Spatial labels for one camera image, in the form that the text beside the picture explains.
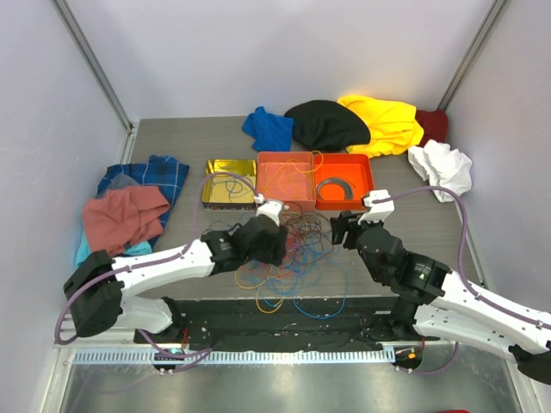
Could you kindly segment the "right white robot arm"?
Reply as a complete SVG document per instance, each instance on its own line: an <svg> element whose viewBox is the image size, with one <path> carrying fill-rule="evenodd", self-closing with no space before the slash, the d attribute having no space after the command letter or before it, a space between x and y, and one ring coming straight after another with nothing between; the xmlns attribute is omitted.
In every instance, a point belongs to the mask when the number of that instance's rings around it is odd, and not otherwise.
<svg viewBox="0 0 551 413"><path fill-rule="evenodd" d="M549 312L492 293L449 266L406 250L381 222L344 211L330 223L332 243L355 250L373 281L396 294L388 319L393 336L464 343L513 361L520 373L549 384Z"/></svg>

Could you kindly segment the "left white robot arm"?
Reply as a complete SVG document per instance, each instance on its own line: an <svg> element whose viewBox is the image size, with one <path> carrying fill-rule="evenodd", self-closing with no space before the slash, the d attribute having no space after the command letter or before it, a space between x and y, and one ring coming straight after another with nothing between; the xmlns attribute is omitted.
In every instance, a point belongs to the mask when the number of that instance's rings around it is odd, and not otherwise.
<svg viewBox="0 0 551 413"><path fill-rule="evenodd" d="M77 338L112 328L143 330L166 343L183 333L173 299L145 299L146 291L188 279L233 272L247 262L279 266L286 255L288 228L266 215L228 231L207 231L171 250L113 258L104 250L84 260L64 284L64 315Z"/></svg>

